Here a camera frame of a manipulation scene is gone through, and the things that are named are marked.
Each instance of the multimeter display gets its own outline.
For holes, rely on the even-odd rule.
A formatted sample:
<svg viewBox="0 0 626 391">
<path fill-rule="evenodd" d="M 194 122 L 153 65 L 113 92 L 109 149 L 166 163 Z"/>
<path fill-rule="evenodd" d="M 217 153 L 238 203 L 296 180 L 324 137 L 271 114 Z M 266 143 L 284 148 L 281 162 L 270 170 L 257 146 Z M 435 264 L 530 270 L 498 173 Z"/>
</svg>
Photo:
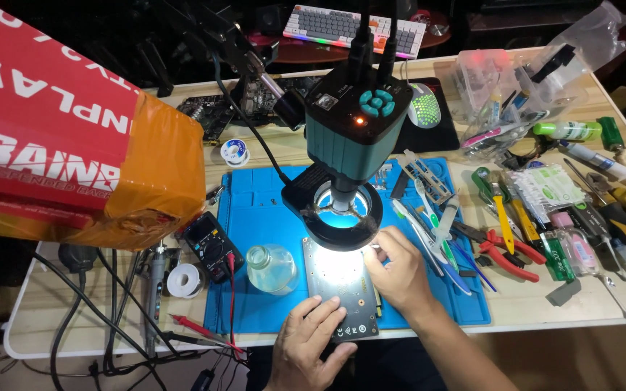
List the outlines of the multimeter display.
<svg viewBox="0 0 626 391">
<path fill-rule="evenodd" d="M 183 238 L 207 270 L 209 278 L 217 284 L 229 280 L 231 276 L 228 266 L 229 254 L 233 253 L 235 257 L 234 268 L 236 271 L 243 266 L 243 256 L 231 243 L 226 232 L 211 212 L 205 212 L 187 227 L 183 233 Z"/>
</svg>

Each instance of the blue silicone work mat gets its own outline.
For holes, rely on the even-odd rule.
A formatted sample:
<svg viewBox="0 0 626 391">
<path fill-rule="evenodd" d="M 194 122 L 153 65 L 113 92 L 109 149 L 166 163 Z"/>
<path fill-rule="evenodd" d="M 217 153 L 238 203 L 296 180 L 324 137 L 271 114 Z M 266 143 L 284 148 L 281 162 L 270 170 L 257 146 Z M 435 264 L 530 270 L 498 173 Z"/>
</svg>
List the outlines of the blue silicone work mat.
<svg viewBox="0 0 626 391">
<path fill-rule="evenodd" d="M 451 191 L 454 191 L 446 160 L 441 158 L 423 160 L 433 173 Z M 389 160 L 388 163 L 392 164 L 392 170 L 387 173 L 385 179 L 387 189 L 378 190 L 383 200 L 381 226 L 397 226 L 424 254 L 410 224 L 406 219 L 399 218 L 392 209 L 390 193 L 402 169 L 394 159 Z M 302 173 L 305 167 L 283 167 L 282 169 L 288 177 L 293 178 Z M 280 192 L 284 184 L 273 168 L 235 170 L 223 176 L 222 184 L 226 188 L 219 202 L 218 221 L 241 254 L 245 256 L 253 245 L 280 244 L 291 252 L 299 268 L 299 284 L 295 290 L 285 296 L 274 296 L 256 289 L 248 280 L 247 265 L 243 265 L 236 272 L 234 332 L 278 333 L 289 311 L 308 297 L 308 282 L 301 246 L 301 239 L 308 234 L 303 223 L 283 205 Z M 401 201 L 415 208 L 423 205 L 422 199 L 414 190 L 412 181 L 408 182 Z M 441 212 L 436 205 L 432 206 L 440 216 Z M 460 210 L 456 218 L 462 221 Z M 458 243 L 466 250 L 466 253 L 472 254 L 467 238 L 459 236 Z M 459 269 L 472 270 L 470 264 L 459 254 L 456 254 L 456 259 Z M 432 294 L 459 325 L 491 323 L 484 291 L 478 277 L 464 278 L 472 291 L 472 296 L 467 296 L 453 286 L 447 276 L 438 277 L 428 266 L 426 270 Z M 378 318 L 379 329 L 409 327 L 395 308 L 391 307 L 385 299 L 381 298 L 381 301 L 383 315 Z M 230 304 L 229 283 L 209 284 L 204 326 L 216 333 L 229 333 Z"/>
</svg>

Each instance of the white mouse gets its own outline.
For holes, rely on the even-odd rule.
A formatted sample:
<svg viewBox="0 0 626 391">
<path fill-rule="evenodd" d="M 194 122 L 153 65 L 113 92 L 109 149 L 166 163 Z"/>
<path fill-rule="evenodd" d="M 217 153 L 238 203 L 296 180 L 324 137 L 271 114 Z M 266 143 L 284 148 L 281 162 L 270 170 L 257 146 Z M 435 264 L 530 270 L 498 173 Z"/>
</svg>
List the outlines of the white mouse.
<svg viewBox="0 0 626 391">
<path fill-rule="evenodd" d="M 426 84 L 411 83 L 413 97 L 407 116 L 412 123 L 421 129 L 431 129 L 441 122 L 441 109 L 436 95 Z"/>
</svg>

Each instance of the red-handled pliers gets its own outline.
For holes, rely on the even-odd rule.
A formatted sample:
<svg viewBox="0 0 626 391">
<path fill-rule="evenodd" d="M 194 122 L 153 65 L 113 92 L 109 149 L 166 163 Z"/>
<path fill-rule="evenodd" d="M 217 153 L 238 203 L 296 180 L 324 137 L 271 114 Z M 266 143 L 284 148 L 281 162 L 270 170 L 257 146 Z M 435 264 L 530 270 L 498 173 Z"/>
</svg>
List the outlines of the red-handled pliers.
<svg viewBox="0 0 626 391">
<path fill-rule="evenodd" d="M 505 248 L 506 243 L 504 242 L 504 238 L 497 236 L 497 233 L 494 230 L 484 232 L 476 228 L 466 226 L 465 224 L 457 221 L 453 222 L 453 228 L 461 234 L 476 241 L 480 246 L 480 253 L 489 255 L 494 262 L 501 266 L 503 270 L 506 270 L 514 276 L 527 281 L 537 282 L 540 280 L 540 276 L 537 274 L 521 269 L 505 258 L 504 254 L 500 252 L 497 246 Z M 534 248 L 516 239 L 514 239 L 513 242 L 515 250 L 532 259 L 533 262 L 537 264 L 544 264 L 544 256 L 537 252 Z"/>
</svg>

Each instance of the wooden table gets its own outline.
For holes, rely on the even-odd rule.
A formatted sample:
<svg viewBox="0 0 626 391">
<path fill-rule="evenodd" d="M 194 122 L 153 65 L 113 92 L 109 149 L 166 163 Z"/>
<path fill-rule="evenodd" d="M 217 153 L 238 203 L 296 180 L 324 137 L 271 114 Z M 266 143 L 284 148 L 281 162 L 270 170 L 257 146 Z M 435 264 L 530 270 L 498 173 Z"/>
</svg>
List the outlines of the wooden table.
<svg viewBox="0 0 626 391">
<path fill-rule="evenodd" d="M 534 54 L 535 49 L 521 49 L 512 51 L 514 54 Z M 451 67 L 455 57 L 433 58 L 428 60 L 413 60 L 409 62 L 409 77 L 419 78 L 437 76 L 444 86 L 449 106 L 457 118 L 459 115 L 460 101 L 450 79 Z M 322 75 L 325 71 L 308 72 L 303 75 Z M 399 65 L 396 66 L 396 76 L 399 76 Z M 227 81 L 231 87 L 236 81 Z M 583 86 L 590 98 L 588 102 L 574 109 L 567 115 L 568 120 L 593 121 L 603 116 L 613 117 L 625 139 L 626 143 L 626 120 L 620 111 L 614 106 L 610 97 L 601 88 L 600 83 L 594 76 L 585 76 Z M 218 94 L 219 89 L 215 83 L 201 83 L 193 85 L 177 86 L 171 97 L 162 100 L 171 106 L 177 106 L 186 97 L 197 95 Z M 465 131 L 466 126 L 456 124 L 458 131 Z M 305 140 L 302 132 L 296 133 L 280 127 L 264 127 L 260 129 L 262 136 L 268 141 L 272 153 L 280 165 L 308 165 L 310 160 L 305 152 Z M 229 127 L 222 139 L 238 137 L 248 143 L 252 157 L 247 168 L 271 167 L 262 147 L 257 143 L 249 129 L 242 127 Z M 533 140 L 526 138 L 520 141 L 512 151 L 525 154 L 532 149 Z M 610 152 L 604 152 L 600 142 L 587 142 L 587 146 L 611 156 Z M 459 155 L 455 152 L 442 152 L 423 154 L 426 157 L 443 156 L 448 158 L 449 170 L 456 188 L 460 189 L 460 204 L 463 208 L 465 223 L 475 227 L 494 227 L 499 230 L 498 222 L 486 212 L 486 208 L 479 200 L 477 188 L 470 180 L 470 174 L 474 166 L 461 164 Z M 560 163 L 564 156 L 558 152 L 548 152 L 541 159 L 546 163 Z M 218 153 L 218 149 L 207 147 L 204 151 L 206 166 L 206 187 L 211 189 L 221 182 L 221 176 L 230 169 L 225 165 Z M 583 172 L 590 171 L 581 164 L 577 164 Z M 40 251 L 43 256 L 51 260 L 57 258 L 55 244 L 41 244 Z M 130 259 L 123 255 L 120 257 L 121 276 L 126 273 Z M 109 314 L 110 285 L 109 274 L 96 263 L 96 267 L 89 272 L 86 291 L 94 303 L 106 314 Z M 495 331 L 523 331 L 543 328 L 568 328 L 591 325 L 624 324 L 619 307 L 613 298 L 603 287 L 602 283 L 595 278 L 582 278 L 581 291 L 562 307 L 552 306 L 545 296 L 561 286 L 562 282 L 552 281 L 545 266 L 528 265 L 527 269 L 541 276 L 538 283 L 524 282 L 511 277 L 498 266 L 482 268 L 484 274 L 492 281 L 498 293 L 486 291 L 488 305 L 492 315 L 492 323 L 485 326 L 464 328 L 466 333 L 489 333 Z M 616 291 L 622 302 L 626 305 L 626 282 L 622 282 L 614 276 L 617 283 Z M 140 294 L 141 287 L 135 286 L 136 294 Z M 184 331 L 177 327 L 166 316 L 167 313 L 187 315 L 201 321 L 204 317 L 204 302 L 206 292 L 192 300 L 178 298 L 163 299 L 163 318 L 160 327 L 163 330 Z M 10 325 L 5 333 L 5 348 L 9 355 L 14 358 L 44 358 L 49 356 L 51 341 L 62 318 L 67 314 L 73 298 L 71 289 L 52 272 L 42 271 L 39 264 L 31 264 L 29 276 L 26 279 L 18 297 L 12 315 Z M 143 321 L 136 306 L 129 304 L 122 327 L 139 344 L 142 344 Z M 61 346 L 60 356 L 90 356 L 101 354 L 108 336 L 108 328 L 105 327 L 92 313 L 82 304 L 81 315 L 72 320 L 67 329 L 65 339 Z M 412 330 L 384 330 L 380 337 L 407 337 L 414 335 Z M 237 335 L 237 342 L 241 346 L 254 346 L 272 344 L 274 334 L 241 334 Z M 195 346 L 178 344 L 178 349 L 194 349 Z M 125 342 L 116 344 L 117 353 L 129 353 L 133 350 Z"/>
<path fill-rule="evenodd" d="M 441 24 L 448 26 L 446 16 L 438 11 L 431 11 L 431 24 Z M 429 25 L 426 27 L 420 49 L 427 47 L 436 47 L 446 42 L 451 37 L 451 30 L 441 36 L 433 35 L 429 31 Z M 265 37 L 258 37 L 258 45 L 265 45 L 262 40 Z M 315 64 L 315 63 L 332 63 L 335 61 L 343 61 L 349 55 L 349 49 L 334 45 L 326 45 L 313 41 L 297 40 L 295 38 L 274 37 L 272 42 L 279 40 L 279 55 L 274 60 L 275 63 L 286 64 Z"/>
</svg>

